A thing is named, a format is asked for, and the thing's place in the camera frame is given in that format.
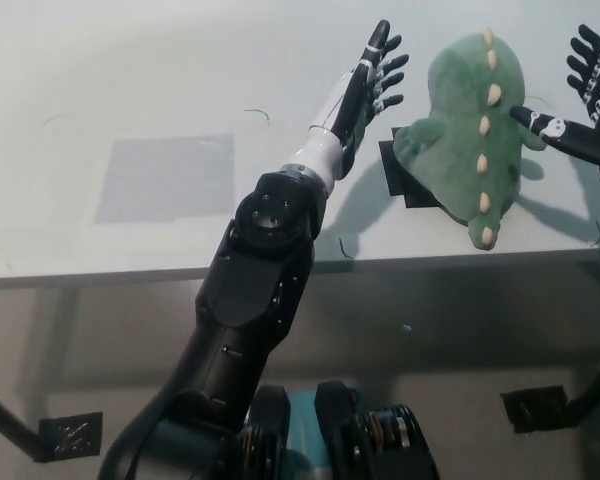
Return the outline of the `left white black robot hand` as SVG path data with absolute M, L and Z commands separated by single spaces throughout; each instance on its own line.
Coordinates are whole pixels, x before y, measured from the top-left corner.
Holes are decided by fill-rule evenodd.
M 309 127 L 311 135 L 323 135 L 335 144 L 336 159 L 329 167 L 335 179 L 351 170 L 366 128 L 384 110 L 400 104 L 401 94 L 387 91 L 404 80 L 406 53 L 390 57 L 402 42 L 391 35 L 387 20 L 376 25 L 354 67 L 332 89 Z

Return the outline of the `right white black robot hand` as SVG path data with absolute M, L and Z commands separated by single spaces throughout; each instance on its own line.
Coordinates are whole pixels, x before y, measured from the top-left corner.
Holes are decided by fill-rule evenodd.
M 592 124 L 584 125 L 522 105 L 511 107 L 509 116 L 548 146 L 596 166 L 600 173 L 600 35 L 581 24 L 570 46 L 573 53 L 566 63 L 572 73 L 567 76 L 567 84 L 583 102 Z

